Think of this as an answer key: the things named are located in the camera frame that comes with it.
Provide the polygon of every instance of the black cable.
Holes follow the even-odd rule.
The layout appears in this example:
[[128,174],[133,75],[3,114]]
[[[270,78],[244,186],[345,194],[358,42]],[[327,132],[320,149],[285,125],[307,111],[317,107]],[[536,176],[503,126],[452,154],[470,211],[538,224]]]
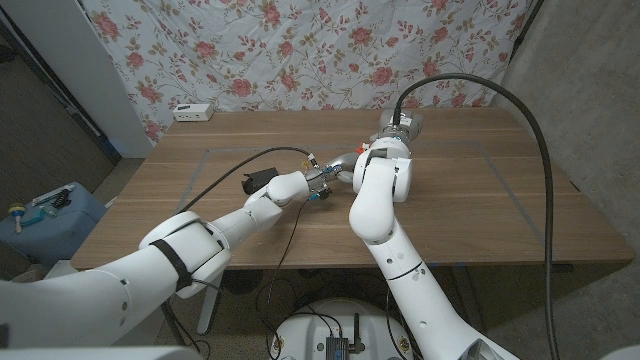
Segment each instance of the black cable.
[[559,360],[560,354],[558,352],[558,344],[556,342],[556,333],[555,333],[555,325],[553,322],[553,299],[552,299],[552,261],[553,261],[553,177],[551,174],[551,159],[549,158],[549,150],[547,149],[547,143],[544,140],[544,135],[542,134],[542,130],[540,129],[540,125],[538,125],[538,121],[535,116],[529,111],[529,108],[512,94],[509,90],[504,87],[494,83],[491,80],[487,80],[481,78],[479,76],[471,75],[471,74],[462,74],[462,73],[451,73],[451,74],[440,74],[432,77],[428,77],[426,79],[422,79],[415,84],[409,86],[407,90],[405,90],[398,102],[396,104],[396,108],[393,113],[393,124],[400,124],[400,114],[402,113],[402,102],[404,99],[415,89],[426,85],[428,83],[440,80],[467,80],[471,81],[494,90],[498,94],[504,96],[507,100],[509,100],[513,105],[515,105],[520,112],[524,115],[533,130],[533,134],[535,135],[536,142],[538,143],[538,148],[540,149],[540,157],[542,158],[542,167],[544,170],[544,187],[545,187],[545,228],[544,228],[544,265],[545,265],[545,320],[547,325],[547,340],[549,342],[549,350],[551,352],[551,358],[553,360]]
[[331,315],[327,315],[327,314],[320,314],[320,313],[317,313],[317,312],[315,312],[315,311],[314,311],[314,312],[309,312],[309,311],[298,311],[298,312],[295,312],[295,313],[293,313],[293,314],[291,314],[291,315],[287,316],[287,319],[288,319],[288,318],[290,318],[290,317],[292,317],[292,316],[296,316],[296,315],[313,315],[313,316],[318,316],[319,318],[323,318],[323,317],[329,318],[329,319],[331,319],[331,320],[335,321],[335,323],[336,323],[336,324],[338,324],[338,336],[339,336],[339,337],[342,337],[342,325],[340,324],[340,322],[339,322],[336,318],[334,318],[334,317],[333,317],[333,316],[331,316]]
[[242,161],[241,163],[239,163],[238,165],[234,166],[233,168],[231,168],[231,170],[227,171],[224,175],[220,176],[220,178],[218,180],[216,180],[213,184],[209,185],[208,188],[204,189],[204,191],[202,191],[200,194],[198,194],[195,198],[193,198],[193,200],[191,200],[187,205],[185,205],[182,210],[180,210],[178,213],[182,213],[185,212],[187,210],[189,210],[193,204],[197,203],[198,200],[200,200],[203,196],[205,196],[209,191],[211,191],[211,189],[213,189],[214,187],[216,187],[218,184],[220,184],[222,182],[222,180],[226,179],[229,175],[233,174],[234,171],[238,170],[239,168],[241,168],[242,166],[244,166],[245,164],[255,160],[256,158],[259,158],[260,156],[264,155],[264,154],[268,154],[272,151],[276,151],[276,150],[290,150],[290,151],[297,151],[297,152],[301,152],[307,156],[311,155],[308,151],[300,149],[300,148],[296,148],[296,147],[291,147],[291,146],[278,146],[278,147],[272,147],[269,149],[266,149],[264,151],[261,151],[251,157],[249,157],[248,159]]
[[167,325],[169,326],[169,330],[173,334],[173,338],[176,340],[178,345],[187,346],[187,343],[184,342],[184,338],[180,334],[180,330],[176,325],[176,319],[173,318],[173,313],[170,310],[169,300],[165,301],[160,305],[160,309],[162,310],[162,314],[164,315],[164,319],[167,321]]
[[318,313],[316,312],[316,310],[315,310],[314,308],[312,308],[312,307],[311,307],[311,305],[308,305],[308,304],[307,304],[307,307],[308,307],[309,309],[311,309],[311,312],[312,312],[314,315],[317,315],[317,316],[320,318],[320,320],[324,321],[324,323],[325,323],[325,324],[327,325],[327,327],[329,328],[329,335],[331,335],[331,337],[333,337],[333,329],[331,328],[331,325],[329,325],[329,323],[327,322],[327,320],[326,320],[325,318],[323,318],[322,316],[320,316],[320,314],[318,314]]
[[175,323],[178,325],[178,327],[185,333],[185,335],[187,335],[187,337],[189,338],[189,341],[191,341],[191,343],[189,345],[195,346],[196,350],[198,350],[198,353],[200,353],[200,347],[198,346],[198,344],[196,344],[196,341],[193,339],[193,336],[191,336],[191,334],[189,334],[189,332],[184,327],[184,325],[182,325],[180,320],[178,320],[178,317],[176,316],[176,313],[173,312],[173,308],[171,307],[171,303],[166,301],[163,305],[165,305],[165,304],[166,304],[167,313],[169,314],[171,319],[173,321],[175,321]]
[[191,279],[191,281],[197,282],[198,284],[206,285],[206,286],[208,286],[208,287],[210,287],[212,289],[220,291],[220,288],[215,286],[215,285],[213,285],[212,283],[209,283],[209,282],[206,282],[206,281],[202,281],[202,280],[199,280],[199,279]]
[[196,343],[199,343],[199,342],[207,345],[207,357],[205,359],[209,360],[209,358],[211,357],[211,344],[209,344],[207,340],[196,340]]
[[198,354],[202,355],[202,351],[200,350],[200,347],[198,346],[198,343],[204,343],[205,345],[207,345],[207,356],[206,359],[209,359],[209,357],[211,356],[211,344],[209,344],[208,341],[206,340],[202,340],[202,339],[198,339],[195,340],[193,338],[193,336],[191,336],[191,334],[189,334],[189,332],[187,331],[187,329],[184,327],[184,325],[182,325],[182,323],[180,322],[180,320],[178,320],[178,317],[176,316],[176,313],[173,311],[173,308],[171,307],[171,303],[168,303],[168,311],[171,314],[170,316],[173,318],[173,320],[177,323],[178,327],[180,329],[182,329],[182,331],[187,335],[187,337],[189,338],[189,341],[191,341],[191,343],[188,346],[193,345],[196,350],[198,351]]
[[527,19],[527,22],[522,27],[522,31],[520,31],[520,35],[518,35],[518,37],[516,38],[516,41],[513,42],[513,50],[511,51],[509,62],[513,60],[513,56],[516,54],[516,51],[518,51],[518,48],[520,48],[520,45],[522,45],[522,42],[524,41],[524,37],[529,32],[529,28],[531,27],[531,24],[533,24],[533,20],[536,18],[536,15],[538,15],[538,11],[540,11],[540,8],[542,7],[542,3],[544,3],[544,0],[538,0],[536,2],[536,5],[533,7],[533,10],[531,10],[529,19]]
[[271,325],[271,323],[269,322],[269,309],[271,305],[271,293],[273,291],[273,283],[276,280],[276,275],[278,274],[278,270],[280,270],[280,266],[282,266],[282,263],[284,262],[284,258],[287,256],[287,253],[289,252],[289,247],[291,246],[291,242],[293,241],[293,235],[296,233],[296,229],[298,228],[298,221],[300,220],[300,214],[302,213],[302,209],[308,202],[309,202],[309,199],[305,200],[305,202],[302,203],[302,205],[300,206],[300,209],[298,210],[298,215],[296,216],[296,222],[293,224],[293,230],[291,231],[291,236],[289,237],[289,242],[287,243],[287,247],[284,249],[284,253],[280,258],[280,262],[278,262],[278,266],[276,267],[276,270],[273,272],[273,276],[271,277],[271,281],[269,282],[269,293],[267,294],[267,309],[266,309],[265,318],[260,316],[260,312],[258,312],[258,317],[260,318],[260,321],[267,328],[266,329],[267,331],[265,332],[267,352],[269,353],[269,358],[271,358],[272,360],[277,360],[280,357],[280,353],[282,351],[281,347],[278,346],[278,355],[275,358],[271,356],[271,345],[269,344],[269,331],[271,331],[274,334],[274,336],[276,337],[276,341],[278,342],[280,341],[280,336],[278,335],[278,332],[276,331],[276,329],[274,329],[273,325]]
[[398,345],[396,345],[396,340],[394,339],[393,333],[391,332],[391,322],[389,321],[389,294],[390,293],[391,293],[391,289],[387,288],[387,307],[386,307],[385,313],[386,313],[386,316],[387,316],[387,329],[389,330],[389,337],[391,337],[391,342],[393,343],[393,347],[396,348],[396,351],[398,352],[398,355],[400,355],[402,360],[407,360],[407,358],[404,357],[404,355],[402,354],[402,352],[398,348]]

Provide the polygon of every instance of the wire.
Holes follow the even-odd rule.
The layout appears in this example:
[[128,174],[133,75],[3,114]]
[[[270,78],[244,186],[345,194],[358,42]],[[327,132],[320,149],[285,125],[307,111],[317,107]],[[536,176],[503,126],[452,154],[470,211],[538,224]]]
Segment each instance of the wire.
[[390,293],[391,293],[391,289],[387,288],[387,306],[386,306],[385,313],[386,313],[386,316],[387,316],[387,329],[389,330],[389,337],[391,337],[391,342],[393,343],[393,347],[396,348],[396,351],[398,352],[398,355],[400,355],[402,360],[407,360],[407,358],[404,357],[404,355],[402,354],[402,352],[398,348],[398,345],[396,345],[396,340],[393,337],[393,333],[391,332],[391,322],[389,321],[389,294]]
[[209,360],[209,358],[211,357],[211,344],[209,344],[209,342],[207,340],[196,340],[196,343],[204,343],[205,345],[207,345],[207,357],[205,358],[206,360]]
[[409,86],[398,98],[396,107],[393,112],[393,125],[398,126],[400,124],[400,117],[402,113],[402,102],[404,99],[415,89],[429,84],[434,81],[440,80],[467,80],[471,81],[494,90],[498,94],[504,96],[518,110],[524,115],[533,130],[538,148],[540,149],[540,157],[542,158],[542,167],[544,171],[544,187],[545,187],[545,229],[544,229],[544,265],[545,265],[545,320],[547,325],[547,340],[549,342],[549,350],[551,352],[551,358],[553,360],[560,359],[560,353],[558,352],[558,343],[556,341],[555,325],[553,321],[553,299],[552,299],[552,261],[553,261],[553,176],[551,174],[551,159],[549,158],[549,150],[547,149],[547,143],[544,140],[544,135],[540,129],[540,125],[535,116],[529,111],[529,108],[512,94],[509,90],[494,83],[491,80],[481,78],[476,75],[463,74],[463,73],[451,73],[440,74],[426,79],[422,79],[415,84]]
[[318,316],[319,318],[323,318],[323,317],[329,318],[329,319],[335,321],[336,324],[338,324],[338,336],[342,337],[342,325],[340,324],[340,322],[336,318],[334,318],[331,315],[320,314],[320,313],[317,313],[315,311],[314,312],[298,311],[298,312],[295,312],[295,313],[287,316],[287,319],[292,317],[292,316],[296,316],[296,315],[315,315],[315,316]]
[[[280,357],[280,353],[282,351],[281,347],[278,346],[278,355],[274,358],[273,356],[271,356],[271,346],[269,345],[269,331],[271,331],[274,334],[274,336],[276,337],[276,341],[278,342],[280,341],[280,336],[278,335],[278,332],[274,329],[273,325],[271,325],[271,323],[269,322],[269,309],[271,306],[271,293],[273,292],[273,283],[276,281],[276,275],[278,274],[278,270],[280,270],[280,266],[282,266],[282,263],[284,262],[284,258],[287,256],[289,252],[289,247],[291,247],[291,242],[293,241],[293,235],[296,233],[296,229],[298,228],[298,221],[300,220],[300,214],[302,213],[302,209],[304,208],[305,205],[307,205],[308,202],[309,202],[309,199],[305,200],[305,202],[302,203],[302,205],[300,206],[300,209],[298,210],[298,215],[296,216],[296,222],[293,224],[293,230],[291,231],[291,236],[289,237],[289,242],[287,243],[287,247],[284,249],[284,253],[280,258],[280,262],[278,262],[278,266],[276,267],[276,270],[273,272],[273,276],[271,277],[271,281],[269,282],[269,293],[267,294],[267,309],[266,309],[265,317],[263,318],[262,316],[260,316],[260,312],[258,312],[258,317],[260,318],[260,321],[267,328],[266,329],[267,331],[265,331],[265,340],[267,345],[267,352],[269,354],[269,357],[272,360],[277,360]],[[257,309],[257,302],[258,302],[258,297],[256,296],[256,309]]]
[[206,282],[206,281],[202,281],[202,280],[199,280],[199,279],[191,279],[191,281],[197,282],[198,284],[206,285],[206,286],[208,286],[208,287],[210,287],[212,289],[220,291],[220,288],[215,286],[215,285],[213,285],[212,283],[209,283],[209,282]]
[[189,334],[189,332],[184,327],[184,325],[182,325],[180,320],[178,320],[178,317],[176,316],[176,313],[173,312],[173,308],[171,307],[171,303],[169,301],[167,301],[167,302],[165,302],[165,304],[167,306],[167,310],[168,310],[169,316],[172,318],[173,321],[175,321],[175,323],[178,325],[178,327],[187,335],[187,337],[189,338],[189,341],[191,341],[191,344],[189,344],[189,345],[195,346],[196,350],[198,350],[198,353],[200,353],[200,347],[198,346],[196,341],[193,339],[193,336],[191,336],[191,334]]
[[327,327],[329,328],[329,334],[331,335],[331,337],[333,337],[333,329],[331,328],[331,325],[329,325],[329,323],[327,322],[327,320],[325,318],[323,318],[322,316],[320,316],[320,314],[318,314],[316,312],[316,310],[314,308],[311,307],[311,305],[307,305],[307,307],[309,309],[311,309],[311,312],[314,313],[314,315],[317,315],[318,317],[320,317],[320,319],[322,321],[324,321],[324,323],[327,325]]
[[195,203],[198,202],[198,200],[200,200],[203,196],[205,196],[209,191],[211,191],[211,189],[213,189],[214,187],[216,187],[218,184],[220,184],[222,182],[222,180],[226,179],[229,175],[233,174],[236,170],[238,170],[239,168],[241,168],[242,166],[244,166],[245,164],[259,158],[260,156],[264,155],[264,154],[268,154],[272,151],[276,151],[276,150],[290,150],[290,151],[297,151],[297,152],[301,152],[307,156],[311,155],[308,151],[300,149],[300,148],[296,148],[296,147],[291,147],[291,146],[278,146],[278,147],[272,147],[269,149],[266,149],[264,151],[261,151],[253,156],[250,156],[249,158],[247,158],[246,160],[242,161],[241,163],[239,163],[238,165],[234,166],[233,168],[231,168],[231,170],[227,171],[226,173],[224,173],[224,175],[220,176],[220,178],[218,180],[216,180],[215,182],[213,182],[213,184],[209,185],[209,187],[207,187],[206,189],[204,189],[200,194],[198,194],[196,197],[193,198],[193,200],[191,200],[187,205],[185,205],[180,211],[178,211],[178,213],[182,213],[185,212],[187,210],[189,210]]

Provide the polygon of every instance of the black strap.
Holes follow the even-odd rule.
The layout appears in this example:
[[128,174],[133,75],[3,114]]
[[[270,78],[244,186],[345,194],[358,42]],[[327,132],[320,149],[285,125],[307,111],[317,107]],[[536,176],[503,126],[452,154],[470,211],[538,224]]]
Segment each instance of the black strap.
[[149,245],[153,245],[160,250],[164,256],[167,257],[167,260],[171,263],[176,272],[178,273],[178,284],[176,284],[176,291],[180,291],[183,288],[190,286],[193,281],[191,279],[191,273],[187,270],[187,266],[184,264],[180,256],[176,254],[175,250],[171,247],[171,245],[167,244],[166,241],[160,239],[152,242]]

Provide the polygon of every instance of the black hose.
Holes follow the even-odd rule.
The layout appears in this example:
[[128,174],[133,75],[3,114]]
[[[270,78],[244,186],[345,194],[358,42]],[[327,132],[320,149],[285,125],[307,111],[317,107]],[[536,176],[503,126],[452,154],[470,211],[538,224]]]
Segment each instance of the black hose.
[[553,321],[553,299],[552,299],[552,258],[553,258],[553,176],[551,174],[551,159],[549,158],[549,150],[547,149],[547,143],[544,140],[544,135],[540,129],[540,125],[535,116],[529,111],[529,108],[512,94],[509,90],[494,83],[491,80],[481,78],[476,75],[463,74],[463,73],[451,73],[440,74],[426,79],[422,79],[415,84],[409,86],[398,98],[396,107],[393,112],[393,125],[400,125],[400,117],[402,113],[402,103],[404,99],[415,89],[440,80],[467,80],[480,84],[494,90],[498,94],[504,96],[513,105],[515,105],[520,112],[524,115],[533,130],[538,148],[540,149],[540,157],[542,158],[542,167],[544,170],[544,188],[545,188],[545,225],[544,225],[544,264],[545,264],[545,320],[547,325],[547,340],[549,342],[549,350],[551,352],[551,358],[553,360],[559,360],[560,354],[558,352],[558,344],[556,341],[555,325]]

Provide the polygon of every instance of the wooden table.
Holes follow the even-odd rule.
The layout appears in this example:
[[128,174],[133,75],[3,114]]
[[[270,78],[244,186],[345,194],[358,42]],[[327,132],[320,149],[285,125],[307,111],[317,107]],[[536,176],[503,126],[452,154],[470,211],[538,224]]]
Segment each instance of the wooden table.
[[[396,215],[428,264],[534,264],[543,260],[544,185],[534,141],[503,109],[425,109],[412,143],[413,181]],[[378,110],[215,114],[205,123],[175,123],[73,257],[94,268],[138,248],[143,236],[226,170],[271,146],[301,146],[320,162],[353,151],[377,132]],[[243,173],[275,166],[302,170],[304,156],[273,152],[222,182],[192,210],[214,220],[246,199]],[[627,262],[631,248],[554,167],[554,260]],[[284,268],[375,266],[348,222],[355,198],[348,184],[304,209]],[[275,267],[299,203],[270,230],[233,254],[232,269]]]

